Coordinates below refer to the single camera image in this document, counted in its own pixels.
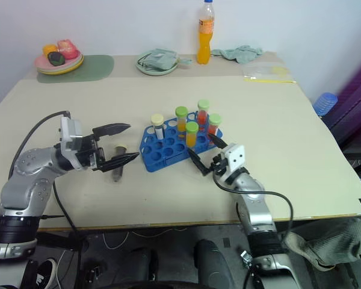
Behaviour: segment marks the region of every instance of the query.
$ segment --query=floor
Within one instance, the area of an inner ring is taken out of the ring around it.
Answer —
[[[198,240],[213,241],[224,255],[232,273],[236,288],[242,288],[246,269],[239,256],[248,249],[247,239],[240,225],[193,226],[184,228],[137,229],[129,231],[126,241],[118,249],[107,249],[103,235],[87,236],[88,249],[83,253],[82,268],[99,263],[102,274],[86,288],[99,288],[112,283],[123,257],[132,249],[149,247],[159,255],[158,280],[180,280],[197,282],[197,269],[194,267],[193,249]],[[118,246],[127,231],[107,232],[109,247]],[[59,260],[63,250],[38,246],[34,255],[37,261],[46,258]],[[302,289],[349,289],[361,288],[361,262],[341,264],[329,272],[319,272],[301,256],[289,253]],[[65,251],[58,275],[62,288],[73,288],[76,270],[76,253]]]

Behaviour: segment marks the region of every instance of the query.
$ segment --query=blue test tube rack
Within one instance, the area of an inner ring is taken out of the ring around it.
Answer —
[[[197,111],[187,115],[187,122],[196,122]],[[147,171],[155,172],[164,167],[186,160],[190,156],[187,152],[186,139],[179,139],[180,132],[176,128],[176,117],[164,122],[164,139],[158,140],[152,126],[144,129],[142,141],[139,150],[146,166]],[[195,153],[208,151],[215,147],[207,137],[208,121],[203,127],[203,131],[197,133],[197,143],[193,147]],[[222,138],[223,133],[220,129],[217,136]]]

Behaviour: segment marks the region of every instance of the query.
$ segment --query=white table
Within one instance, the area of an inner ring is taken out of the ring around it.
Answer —
[[[267,190],[291,200],[295,220],[361,214],[361,182],[298,84],[246,82],[238,64],[219,58],[208,66],[194,64],[161,77],[143,75],[133,63],[133,57],[117,57],[114,72],[101,81],[40,84],[35,72],[19,81],[0,104],[0,192],[24,136],[50,113],[70,110],[85,135],[107,123],[130,123],[125,132],[100,141],[109,159],[119,143],[129,152],[138,150],[151,114],[169,119],[175,107],[197,110],[197,101],[206,98],[210,111],[223,118],[224,141],[245,145],[246,168]],[[59,118],[45,123],[26,149],[56,144],[59,125]],[[201,154],[202,160],[208,164],[218,151]],[[90,169],[69,172],[56,183],[62,203],[80,228],[237,220],[231,195],[219,190],[211,175],[199,174],[190,160],[149,173],[138,157],[125,166],[118,183],[110,172]],[[274,220],[288,219],[284,200],[266,199]],[[52,196],[45,214],[60,213]],[[60,218],[41,221],[40,227],[69,225]]]

